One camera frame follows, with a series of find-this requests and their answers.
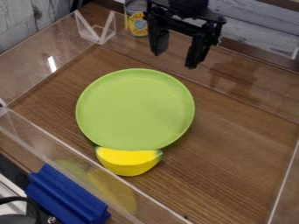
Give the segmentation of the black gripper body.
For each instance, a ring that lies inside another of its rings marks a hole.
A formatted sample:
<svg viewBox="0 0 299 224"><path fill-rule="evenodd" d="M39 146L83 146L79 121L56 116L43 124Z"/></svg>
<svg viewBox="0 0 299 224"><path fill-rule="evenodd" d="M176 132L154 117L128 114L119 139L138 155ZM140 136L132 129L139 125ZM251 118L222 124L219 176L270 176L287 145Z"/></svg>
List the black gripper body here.
<svg viewBox="0 0 299 224"><path fill-rule="evenodd" d="M174 16L180 19L204 20L215 32L222 31L227 19L210 8L210 0L147 0L144 19L148 31L156 32L168 29Z"/></svg>

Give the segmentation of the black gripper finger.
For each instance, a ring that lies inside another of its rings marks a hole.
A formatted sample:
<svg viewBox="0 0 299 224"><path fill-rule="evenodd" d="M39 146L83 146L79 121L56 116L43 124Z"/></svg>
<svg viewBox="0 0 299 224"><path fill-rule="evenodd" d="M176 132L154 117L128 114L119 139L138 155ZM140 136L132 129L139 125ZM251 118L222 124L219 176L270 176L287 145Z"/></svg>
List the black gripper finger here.
<svg viewBox="0 0 299 224"><path fill-rule="evenodd" d="M168 48L170 30L163 18L154 13L147 15L150 47L155 56Z"/></svg>
<svg viewBox="0 0 299 224"><path fill-rule="evenodd" d="M192 35L191 46L184 63L184 66L188 69L195 69L204 61L211 47L216 46L220 42L220 32L220 25L204 25Z"/></svg>

